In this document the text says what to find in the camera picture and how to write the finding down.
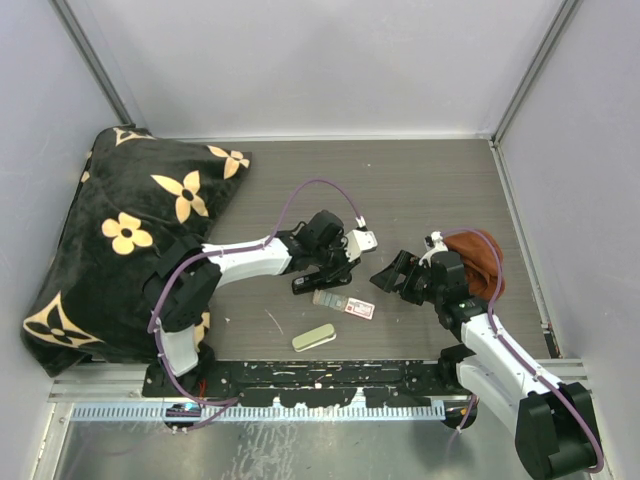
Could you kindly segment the black stapler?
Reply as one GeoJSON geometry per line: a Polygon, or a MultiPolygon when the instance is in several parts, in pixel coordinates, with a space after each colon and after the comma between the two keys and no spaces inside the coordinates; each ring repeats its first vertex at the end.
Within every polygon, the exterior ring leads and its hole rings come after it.
{"type": "Polygon", "coordinates": [[[352,281],[352,270],[360,263],[361,260],[356,259],[300,276],[291,283],[292,293],[294,295],[302,295],[315,290],[326,290],[348,285],[352,281]]]}

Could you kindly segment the red white staple box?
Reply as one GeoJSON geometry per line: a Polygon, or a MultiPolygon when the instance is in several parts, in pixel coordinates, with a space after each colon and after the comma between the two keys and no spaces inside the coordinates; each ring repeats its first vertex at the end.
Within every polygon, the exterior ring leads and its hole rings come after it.
{"type": "Polygon", "coordinates": [[[365,320],[372,320],[375,312],[375,305],[372,303],[326,290],[316,290],[312,297],[312,303],[365,320]]]}

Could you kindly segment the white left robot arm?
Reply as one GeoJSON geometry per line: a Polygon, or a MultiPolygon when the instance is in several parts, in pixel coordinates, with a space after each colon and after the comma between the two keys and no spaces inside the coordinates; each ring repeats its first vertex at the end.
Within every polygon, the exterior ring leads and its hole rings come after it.
{"type": "Polygon", "coordinates": [[[291,283],[295,295],[347,285],[362,255],[377,246],[362,217],[347,232],[341,219],[327,210],[292,230],[255,241],[211,245],[192,236],[177,240],[142,287],[151,307],[148,331],[157,337],[159,356],[166,360],[165,385],[178,396],[199,387],[195,327],[217,288],[295,272],[302,274],[291,283]]]}

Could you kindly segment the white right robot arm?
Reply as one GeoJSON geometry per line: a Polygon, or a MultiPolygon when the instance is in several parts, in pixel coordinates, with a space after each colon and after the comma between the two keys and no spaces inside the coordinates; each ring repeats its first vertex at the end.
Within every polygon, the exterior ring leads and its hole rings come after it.
{"type": "Polygon", "coordinates": [[[601,471],[604,452],[589,390],[550,373],[495,313],[503,269],[493,240],[469,229],[434,232],[425,244],[425,254],[402,250],[370,281],[411,304],[432,304],[457,339],[438,360],[442,388],[471,392],[503,422],[531,478],[601,471]]]}

